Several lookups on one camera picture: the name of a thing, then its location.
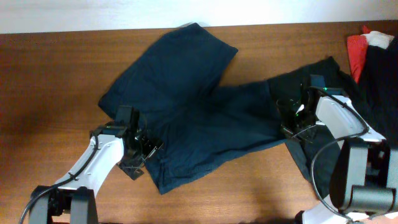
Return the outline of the navy blue shorts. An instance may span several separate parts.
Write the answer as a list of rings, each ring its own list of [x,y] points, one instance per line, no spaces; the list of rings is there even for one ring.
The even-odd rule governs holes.
[[[237,54],[196,23],[163,35],[101,97],[111,118],[119,106],[164,148],[146,162],[161,194],[204,177],[223,163],[284,141],[265,81],[220,86]]]

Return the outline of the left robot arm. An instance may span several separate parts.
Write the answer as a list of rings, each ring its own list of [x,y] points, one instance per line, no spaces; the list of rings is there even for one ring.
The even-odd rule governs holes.
[[[164,146],[139,127],[139,118],[132,106],[120,106],[113,121],[91,131],[87,149],[62,178],[34,189],[19,221],[53,223],[55,216],[68,213],[70,223],[97,223],[95,198],[113,167],[136,180],[143,175],[145,163]]]

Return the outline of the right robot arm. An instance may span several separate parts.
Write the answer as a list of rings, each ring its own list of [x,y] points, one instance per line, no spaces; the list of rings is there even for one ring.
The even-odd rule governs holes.
[[[333,140],[324,144],[310,164],[310,182],[316,186],[315,163],[321,153],[337,144],[340,153],[326,197],[299,212],[296,223],[362,223],[379,216],[397,216],[397,148],[357,113],[341,88],[328,88],[324,77],[311,75],[300,86],[297,101],[282,104],[288,139],[307,142],[316,128],[326,127]]]

